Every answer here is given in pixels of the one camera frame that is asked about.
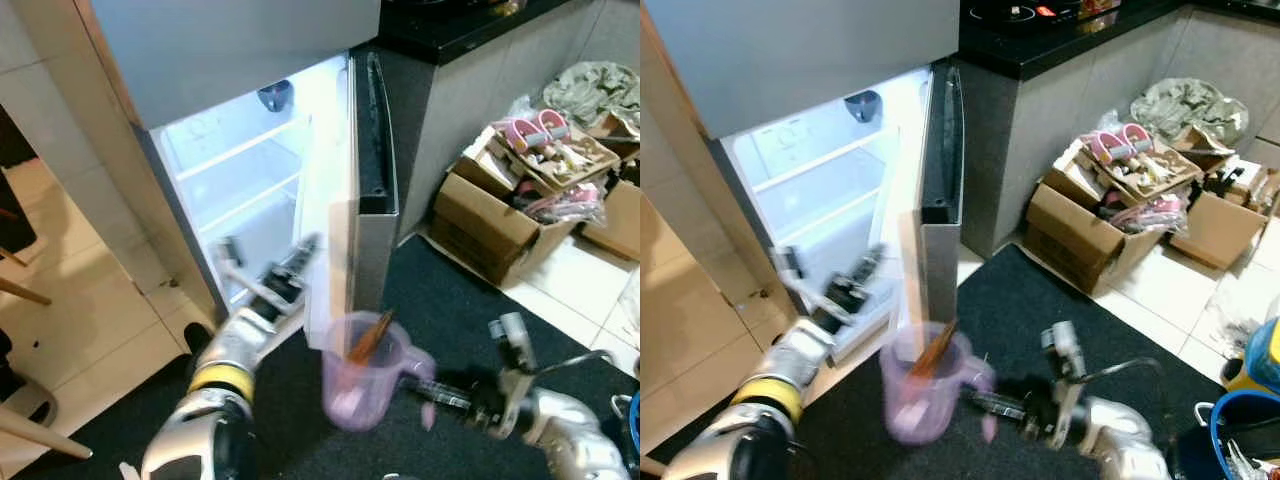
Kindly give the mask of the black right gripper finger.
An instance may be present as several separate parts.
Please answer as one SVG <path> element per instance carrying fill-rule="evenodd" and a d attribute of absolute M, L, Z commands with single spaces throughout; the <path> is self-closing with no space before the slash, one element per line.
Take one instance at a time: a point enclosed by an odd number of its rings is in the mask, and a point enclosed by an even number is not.
<path fill-rule="evenodd" d="M 425 404 L 447 413 L 465 416 L 474 410 L 471 394 L 449 385 L 416 385 L 415 393 Z"/>
<path fill-rule="evenodd" d="M 993 392 L 966 392 L 965 399 L 987 415 L 1011 419 L 1014 421 L 1023 421 L 1027 417 L 1025 403 L 1021 399 Z"/>

